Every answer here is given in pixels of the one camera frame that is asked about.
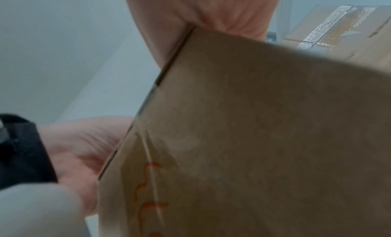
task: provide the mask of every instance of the brown cardboard box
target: brown cardboard box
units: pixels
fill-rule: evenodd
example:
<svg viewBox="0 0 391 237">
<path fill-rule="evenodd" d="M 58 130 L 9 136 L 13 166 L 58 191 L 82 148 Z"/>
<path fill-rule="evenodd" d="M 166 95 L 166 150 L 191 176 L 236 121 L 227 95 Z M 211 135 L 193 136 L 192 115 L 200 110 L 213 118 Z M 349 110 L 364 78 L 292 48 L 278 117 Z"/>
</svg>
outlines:
<svg viewBox="0 0 391 237">
<path fill-rule="evenodd" d="M 390 19 L 391 6 L 317 6 L 282 44 L 391 71 Z"/>
<path fill-rule="evenodd" d="M 101 174 L 100 236 L 390 236 L 390 130 L 390 76 L 194 29 Z"/>
</svg>

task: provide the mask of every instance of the taped cardboard box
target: taped cardboard box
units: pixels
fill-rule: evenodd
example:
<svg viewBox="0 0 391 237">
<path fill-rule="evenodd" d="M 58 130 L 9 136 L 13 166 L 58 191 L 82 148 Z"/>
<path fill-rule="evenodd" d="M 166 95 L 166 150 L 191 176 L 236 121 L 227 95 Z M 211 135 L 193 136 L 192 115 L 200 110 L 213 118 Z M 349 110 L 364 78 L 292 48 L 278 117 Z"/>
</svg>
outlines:
<svg viewBox="0 0 391 237">
<path fill-rule="evenodd" d="M 317 6 L 282 44 L 391 71 L 391 6 Z"/>
<path fill-rule="evenodd" d="M 390 76 L 194 29 L 101 174 L 100 236 L 390 236 L 390 130 Z"/>
</svg>

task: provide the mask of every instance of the white sleeve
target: white sleeve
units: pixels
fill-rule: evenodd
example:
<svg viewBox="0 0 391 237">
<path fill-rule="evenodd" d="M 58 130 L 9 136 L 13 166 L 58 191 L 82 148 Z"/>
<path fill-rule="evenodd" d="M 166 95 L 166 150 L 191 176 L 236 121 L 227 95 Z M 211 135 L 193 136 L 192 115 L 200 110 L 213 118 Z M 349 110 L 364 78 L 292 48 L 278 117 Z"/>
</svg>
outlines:
<svg viewBox="0 0 391 237">
<path fill-rule="evenodd" d="M 0 191 L 2 237 L 80 237 L 80 199 L 57 184 L 23 184 Z"/>
</svg>

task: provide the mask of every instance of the shiny tape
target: shiny tape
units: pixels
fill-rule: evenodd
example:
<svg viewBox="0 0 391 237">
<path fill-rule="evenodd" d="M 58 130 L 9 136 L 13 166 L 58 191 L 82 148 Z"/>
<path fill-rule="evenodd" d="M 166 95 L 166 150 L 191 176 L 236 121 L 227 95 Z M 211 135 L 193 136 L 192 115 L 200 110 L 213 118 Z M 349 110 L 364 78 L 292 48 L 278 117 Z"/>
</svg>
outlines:
<svg viewBox="0 0 391 237">
<path fill-rule="evenodd" d="M 314 29 L 297 48 L 309 49 L 313 47 L 339 20 L 341 20 L 352 5 L 341 5 L 333 13 L 331 13 L 326 20 L 324 20 L 316 29 Z"/>
</svg>

